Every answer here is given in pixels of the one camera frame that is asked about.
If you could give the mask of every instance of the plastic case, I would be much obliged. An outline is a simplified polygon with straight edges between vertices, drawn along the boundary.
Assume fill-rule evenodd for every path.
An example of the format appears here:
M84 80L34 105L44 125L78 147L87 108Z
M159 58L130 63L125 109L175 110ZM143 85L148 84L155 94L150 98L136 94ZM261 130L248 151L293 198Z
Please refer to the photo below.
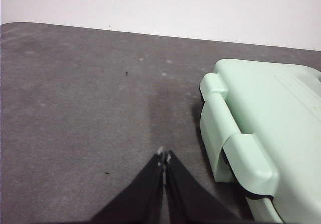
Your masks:
M247 198L257 221L321 220L320 80L321 72L306 66L223 59L200 84L214 178L231 182L234 174L262 195Z

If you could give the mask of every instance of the gray carpet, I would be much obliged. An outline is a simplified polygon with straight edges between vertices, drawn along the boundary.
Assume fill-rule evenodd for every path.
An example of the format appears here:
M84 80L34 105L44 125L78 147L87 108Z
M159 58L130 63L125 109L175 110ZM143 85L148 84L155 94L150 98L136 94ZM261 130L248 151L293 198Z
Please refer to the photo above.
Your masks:
M3 224L88 220L160 146L251 218L240 190L213 180L199 83L222 58L321 70L317 51L37 23L4 24L1 39Z

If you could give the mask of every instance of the white wall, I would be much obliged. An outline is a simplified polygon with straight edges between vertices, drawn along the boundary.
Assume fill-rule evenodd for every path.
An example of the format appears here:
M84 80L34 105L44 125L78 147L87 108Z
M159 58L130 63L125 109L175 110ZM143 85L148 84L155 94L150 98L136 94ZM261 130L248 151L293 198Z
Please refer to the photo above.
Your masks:
M321 0L1 0L8 22L321 50Z

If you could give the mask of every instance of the mint green plastic case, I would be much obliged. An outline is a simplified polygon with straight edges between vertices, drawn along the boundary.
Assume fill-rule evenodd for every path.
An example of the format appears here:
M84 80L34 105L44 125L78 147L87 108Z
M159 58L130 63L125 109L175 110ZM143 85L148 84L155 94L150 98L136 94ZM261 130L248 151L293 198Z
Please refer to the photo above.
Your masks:
M223 59L200 84L201 133L215 181L248 191L256 220L321 220L321 72L306 66Z

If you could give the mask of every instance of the case lid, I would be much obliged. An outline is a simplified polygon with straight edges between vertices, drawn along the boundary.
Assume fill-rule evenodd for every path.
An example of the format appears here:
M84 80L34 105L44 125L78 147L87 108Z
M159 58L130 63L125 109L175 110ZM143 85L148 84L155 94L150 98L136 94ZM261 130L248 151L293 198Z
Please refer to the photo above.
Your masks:
M224 59L203 78L200 89L208 109L225 100L230 123L237 125L222 145L240 184L273 196L285 222L318 223L321 72L301 65ZM216 122L226 125L220 116L214 116Z

